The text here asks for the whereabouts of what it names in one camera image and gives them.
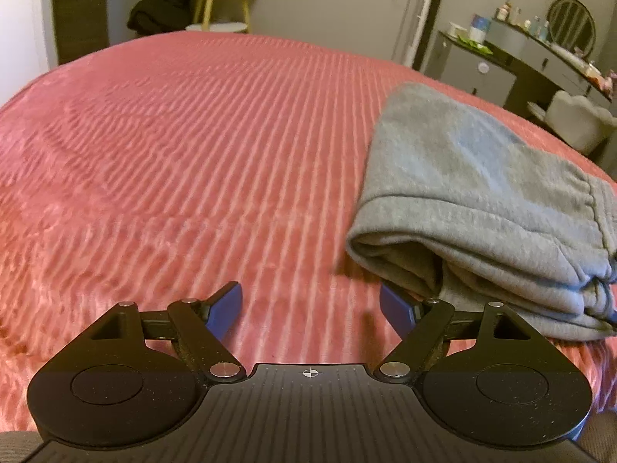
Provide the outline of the round vanity mirror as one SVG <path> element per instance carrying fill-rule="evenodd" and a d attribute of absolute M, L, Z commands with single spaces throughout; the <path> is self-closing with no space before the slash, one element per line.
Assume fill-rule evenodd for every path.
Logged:
<path fill-rule="evenodd" d="M 596 24 L 590 10 L 579 0 L 554 0 L 547 13 L 553 43 L 586 59 L 596 43 Z"/>

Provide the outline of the grey small cabinet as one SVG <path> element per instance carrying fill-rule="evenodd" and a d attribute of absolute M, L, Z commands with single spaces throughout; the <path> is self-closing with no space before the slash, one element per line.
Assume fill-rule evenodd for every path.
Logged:
<path fill-rule="evenodd" d="M 510 71 L 443 32 L 435 40 L 425 75 L 496 106 L 505 106 L 516 81 Z"/>

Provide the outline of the white blue canister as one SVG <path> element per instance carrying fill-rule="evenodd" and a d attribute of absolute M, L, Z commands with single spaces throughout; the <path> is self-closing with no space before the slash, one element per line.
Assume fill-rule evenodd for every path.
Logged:
<path fill-rule="evenodd" d="M 491 23 L 491 18 L 475 15 L 472 22 L 470 22 L 469 39 L 478 45 L 482 45 Z"/>

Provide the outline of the black bag on floor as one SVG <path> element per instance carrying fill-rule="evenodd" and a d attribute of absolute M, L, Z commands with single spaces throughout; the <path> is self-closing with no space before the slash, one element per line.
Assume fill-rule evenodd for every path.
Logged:
<path fill-rule="evenodd" d="M 191 24 L 191 0 L 140 0 L 126 27 L 140 37 L 184 30 Z"/>

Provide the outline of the grey sweatpants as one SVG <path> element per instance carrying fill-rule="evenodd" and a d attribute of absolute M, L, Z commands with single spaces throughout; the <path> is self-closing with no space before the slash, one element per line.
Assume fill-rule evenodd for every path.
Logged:
<path fill-rule="evenodd" d="M 613 186 L 423 84 L 386 102 L 346 249 L 462 311 L 504 302 L 549 338 L 616 332 Z"/>

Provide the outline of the dark wooden door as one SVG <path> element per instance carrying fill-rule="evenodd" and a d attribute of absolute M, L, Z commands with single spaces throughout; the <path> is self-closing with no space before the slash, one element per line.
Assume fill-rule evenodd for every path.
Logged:
<path fill-rule="evenodd" d="M 60 65 L 110 45 L 107 0 L 52 0 Z"/>

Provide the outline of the white tower fan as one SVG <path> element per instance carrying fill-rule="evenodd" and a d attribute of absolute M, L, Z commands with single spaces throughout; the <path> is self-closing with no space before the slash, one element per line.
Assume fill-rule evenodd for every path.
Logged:
<path fill-rule="evenodd" d="M 428 48 L 441 0 L 407 0 L 392 60 L 419 70 Z"/>

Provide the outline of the white fluffy chair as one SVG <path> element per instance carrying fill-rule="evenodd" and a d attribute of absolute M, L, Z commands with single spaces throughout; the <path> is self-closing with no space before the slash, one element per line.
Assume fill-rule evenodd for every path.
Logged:
<path fill-rule="evenodd" d="M 591 103 L 586 96 L 557 91 L 548 108 L 542 109 L 529 101 L 527 110 L 532 117 L 585 156 L 591 155 L 616 131 L 616 118 L 608 109 Z"/>

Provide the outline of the grey vanity desk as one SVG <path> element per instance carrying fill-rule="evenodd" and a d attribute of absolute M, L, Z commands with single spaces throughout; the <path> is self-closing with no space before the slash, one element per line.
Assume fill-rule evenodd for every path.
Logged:
<path fill-rule="evenodd" d="M 612 101 L 591 81 L 559 56 L 549 45 L 509 24 L 492 21 L 486 42 L 517 75 L 507 105 L 548 103 L 556 90 L 588 97 L 595 105 L 612 110 Z"/>

